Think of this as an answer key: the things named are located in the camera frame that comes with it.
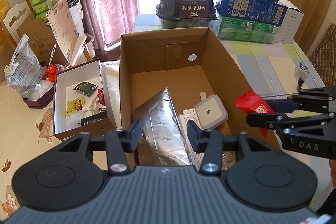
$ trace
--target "quilted chair back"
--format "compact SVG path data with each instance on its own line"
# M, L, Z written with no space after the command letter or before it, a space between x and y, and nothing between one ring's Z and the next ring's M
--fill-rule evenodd
M325 86L336 85L336 25L331 23L308 57Z

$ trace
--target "hole in cardboard box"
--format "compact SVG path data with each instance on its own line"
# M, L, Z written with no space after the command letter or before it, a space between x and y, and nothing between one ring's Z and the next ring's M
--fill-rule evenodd
M196 55L196 54L191 54L191 55L189 55L188 60L189 60L190 62L193 62L193 61L196 60L196 58L197 58L197 55Z

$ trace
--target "red packet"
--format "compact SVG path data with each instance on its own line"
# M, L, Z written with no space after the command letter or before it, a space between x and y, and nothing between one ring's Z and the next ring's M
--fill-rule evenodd
M98 103L105 106L104 92L101 89L98 89Z
M258 94L256 94L253 89L250 89L247 93L235 100L235 104L246 114L251 112L258 113L274 113L273 109L262 99ZM261 133L266 137L267 129L260 128Z

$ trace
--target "small blue box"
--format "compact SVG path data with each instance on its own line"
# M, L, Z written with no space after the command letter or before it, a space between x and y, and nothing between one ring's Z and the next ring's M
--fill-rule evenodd
M250 19L281 26L287 7L269 0L214 0L221 16Z

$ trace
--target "yellow container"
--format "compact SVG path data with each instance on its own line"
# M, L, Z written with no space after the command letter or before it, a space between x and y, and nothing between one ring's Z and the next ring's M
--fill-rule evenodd
M0 21L6 17L10 8L8 0L0 0Z
M10 8L11 7L9 6L8 0L0 0L0 22L6 17L7 12ZM2 54L4 50L6 40L7 40L7 37L4 31L0 29L0 54Z

